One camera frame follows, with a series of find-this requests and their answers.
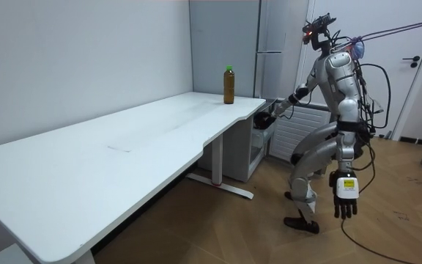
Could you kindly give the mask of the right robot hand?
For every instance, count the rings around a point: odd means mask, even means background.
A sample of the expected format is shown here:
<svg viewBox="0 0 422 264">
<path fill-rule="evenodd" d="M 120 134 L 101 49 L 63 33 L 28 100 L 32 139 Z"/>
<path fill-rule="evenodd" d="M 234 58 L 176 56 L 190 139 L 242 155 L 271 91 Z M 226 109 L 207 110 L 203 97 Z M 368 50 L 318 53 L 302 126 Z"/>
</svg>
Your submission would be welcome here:
<svg viewBox="0 0 422 264">
<path fill-rule="evenodd" d="M 277 115 L 261 111 L 253 117 L 253 127 L 258 130 L 268 129 L 277 119 Z"/>
</svg>

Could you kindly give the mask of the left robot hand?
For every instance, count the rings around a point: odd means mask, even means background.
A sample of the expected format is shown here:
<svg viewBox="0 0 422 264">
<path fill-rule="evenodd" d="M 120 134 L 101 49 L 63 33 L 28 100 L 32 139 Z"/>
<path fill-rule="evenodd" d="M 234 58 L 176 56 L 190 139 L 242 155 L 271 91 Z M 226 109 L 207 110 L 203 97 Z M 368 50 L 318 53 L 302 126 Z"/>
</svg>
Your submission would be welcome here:
<svg viewBox="0 0 422 264">
<path fill-rule="evenodd" d="M 346 219 L 356 215 L 360 191 L 355 173 L 339 170 L 331 172 L 329 186 L 333 190 L 334 217 Z"/>
</svg>

